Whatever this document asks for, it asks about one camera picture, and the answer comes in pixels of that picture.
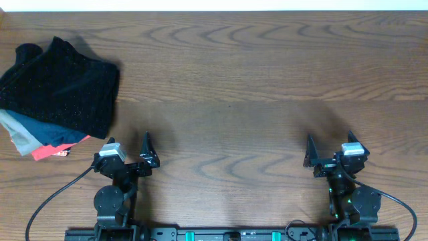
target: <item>wire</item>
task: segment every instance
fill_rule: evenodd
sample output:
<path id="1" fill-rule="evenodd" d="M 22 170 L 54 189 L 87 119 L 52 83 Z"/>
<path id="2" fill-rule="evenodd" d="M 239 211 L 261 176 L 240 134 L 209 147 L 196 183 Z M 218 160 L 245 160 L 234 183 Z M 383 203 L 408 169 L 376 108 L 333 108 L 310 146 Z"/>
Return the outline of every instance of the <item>wire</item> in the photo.
<path id="1" fill-rule="evenodd" d="M 387 193 L 385 193 L 385 192 L 383 192 L 383 191 L 381 191 L 381 190 L 379 190 L 379 189 L 373 188 L 373 187 L 371 187 L 371 186 L 369 186 L 369 185 L 366 185 L 366 184 L 364 184 L 364 183 L 362 183 L 362 182 L 359 182 L 359 181 L 357 181 L 357 180 L 353 179 L 353 178 L 352 178 L 351 176 L 349 176 L 349 174 L 347 174 L 347 172 L 344 170 L 343 165 L 342 165 L 342 162 L 340 162 L 340 161 L 339 161 L 339 165 L 338 165 L 338 166 L 339 166 L 339 168 L 341 168 L 341 170 L 343 171 L 344 176 L 345 176 L 349 181 L 351 181 L 351 182 L 353 182 L 353 183 L 355 183 L 355 184 L 357 184 L 357 185 L 359 185 L 359 186 L 362 186 L 362 187 L 369 187 L 369 188 L 373 189 L 375 192 L 377 192 L 377 193 L 379 193 L 379 194 L 381 194 L 381 195 L 383 195 L 383 196 L 385 196 L 385 197 L 387 197 L 387 198 L 389 198 L 389 199 L 393 200 L 394 202 L 397 202 L 398 204 L 402 205 L 403 207 L 405 207 L 405 208 L 410 212 L 410 214 L 411 214 L 411 215 L 412 215 L 412 217 L 413 217 L 413 226 L 412 226 L 412 229 L 410 230 L 409 235 L 404 239 L 404 241 L 409 241 L 409 240 L 411 239 L 411 237 L 415 234 L 416 227 L 417 227 L 417 216 L 416 216 L 415 211 L 413 211 L 413 209 L 412 209 L 412 208 L 410 208 L 410 207 L 409 207 L 405 202 L 401 201 L 400 199 L 398 199 L 398 198 L 396 198 L 396 197 L 394 197 L 394 196 L 391 196 L 391 195 L 389 195 L 389 194 L 387 194 Z"/>
<path id="2" fill-rule="evenodd" d="M 28 224 L 27 224 L 27 229 L 25 230 L 25 241 L 29 241 L 29 229 L 31 228 L 31 224 L 33 223 L 35 217 L 38 215 L 38 213 L 40 212 L 40 210 L 50 201 L 52 200 L 54 197 L 56 197 L 56 195 L 60 194 L 63 190 L 69 188 L 71 185 L 75 184 L 75 182 L 79 181 L 83 176 L 85 176 L 86 174 L 88 174 L 88 172 L 90 172 L 92 170 L 92 167 L 89 167 L 85 172 L 83 172 L 80 176 L 78 176 L 75 180 L 71 181 L 69 184 L 63 186 L 61 189 L 59 189 L 58 191 L 56 191 L 54 194 L 52 194 L 49 198 L 46 199 L 46 201 L 44 201 L 39 208 L 34 212 L 34 214 L 32 215 L 32 217 L 29 219 Z"/>
<path id="3" fill-rule="evenodd" d="M 301 222 L 301 223 L 303 223 L 303 224 L 306 224 L 306 223 L 305 223 L 304 221 L 301 221 L 301 220 L 292 220 L 291 222 L 289 222 L 289 223 L 287 224 L 287 226 L 286 226 L 286 234 L 287 234 L 288 238 L 289 238 L 289 239 L 291 239 L 292 241 L 297 241 L 297 240 L 295 240 L 294 238 L 290 237 L 290 235 L 288 234 L 288 226 L 290 226 L 290 224 L 292 224 L 292 223 L 294 223 L 294 222 Z M 309 231 L 314 235 L 314 237 L 316 238 L 316 234 L 315 234 L 315 232 L 314 232 L 311 228 L 309 228 L 309 227 L 308 227 L 308 229 L 309 229 Z"/>

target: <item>stack of folded clothes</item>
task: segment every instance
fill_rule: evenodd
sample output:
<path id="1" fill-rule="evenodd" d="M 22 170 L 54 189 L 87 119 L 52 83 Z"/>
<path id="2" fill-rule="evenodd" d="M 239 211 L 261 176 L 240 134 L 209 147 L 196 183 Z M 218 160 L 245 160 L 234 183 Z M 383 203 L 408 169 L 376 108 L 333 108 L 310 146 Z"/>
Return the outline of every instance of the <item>stack of folded clothes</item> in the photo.
<path id="1" fill-rule="evenodd" d="M 36 160 L 89 137 L 105 139 L 118 79 L 114 64 L 87 58 L 58 37 L 45 52 L 23 44 L 0 78 L 0 123 L 19 153 Z"/>

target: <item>white background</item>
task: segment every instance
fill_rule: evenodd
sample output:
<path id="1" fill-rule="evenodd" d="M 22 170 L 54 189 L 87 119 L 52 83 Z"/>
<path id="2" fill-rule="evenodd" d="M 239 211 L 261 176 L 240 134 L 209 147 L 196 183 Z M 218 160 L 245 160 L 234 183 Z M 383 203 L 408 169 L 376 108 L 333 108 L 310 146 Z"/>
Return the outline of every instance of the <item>white background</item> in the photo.
<path id="1" fill-rule="evenodd" d="M 4 11 L 428 10 L 428 0 L 0 0 Z"/>

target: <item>table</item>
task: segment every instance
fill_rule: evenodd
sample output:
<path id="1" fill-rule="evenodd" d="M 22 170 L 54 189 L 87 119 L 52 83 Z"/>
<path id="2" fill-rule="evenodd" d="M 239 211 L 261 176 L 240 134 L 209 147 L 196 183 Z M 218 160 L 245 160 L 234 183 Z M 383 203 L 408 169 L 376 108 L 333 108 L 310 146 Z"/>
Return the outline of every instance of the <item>table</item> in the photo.
<path id="1" fill-rule="evenodd" d="M 412 240 L 428 239 L 427 12 L 6 13 L 0 73 L 19 44 L 46 49 L 55 35 L 121 70 L 109 136 L 137 162 L 151 133 L 161 168 L 140 180 L 136 211 L 150 226 L 325 224 L 328 185 L 302 167 L 306 135 L 330 157 L 352 129 L 372 153 L 358 180 L 407 202 Z M 106 140 L 35 162 L 0 132 L 0 240 L 23 240 Z M 109 184 L 91 172 L 61 193 L 31 240 L 92 227 Z M 412 220 L 383 198 L 378 224 L 404 238 Z"/>

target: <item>red cloth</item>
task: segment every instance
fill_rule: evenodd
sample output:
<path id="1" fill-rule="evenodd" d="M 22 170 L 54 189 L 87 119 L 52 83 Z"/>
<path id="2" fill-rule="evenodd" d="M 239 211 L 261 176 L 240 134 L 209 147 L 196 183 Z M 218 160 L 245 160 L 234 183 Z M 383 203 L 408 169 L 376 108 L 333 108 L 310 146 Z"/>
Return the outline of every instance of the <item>red cloth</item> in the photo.
<path id="1" fill-rule="evenodd" d="M 90 136 L 86 136 L 79 143 L 81 143 L 82 141 L 85 141 L 89 137 Z M 55 153 L 57 153 L 59 151 L 63 151 L 65 149 L 67 149 L 68 147 L 72 147 L 75 144 L 77 144 L 77 143 L 74 143 L 74 144 L 63 144 L 63 145 L 60 145 L 58 147 L 52 147 L 51 145 L 42 146 L 42 147 L 39 147 L 38 149 L 34 150 L 31 154 L 34 157 L 34 160 L 39 161 L 40 159 L 52 156 L 53 154 L 55 154 Z"/>

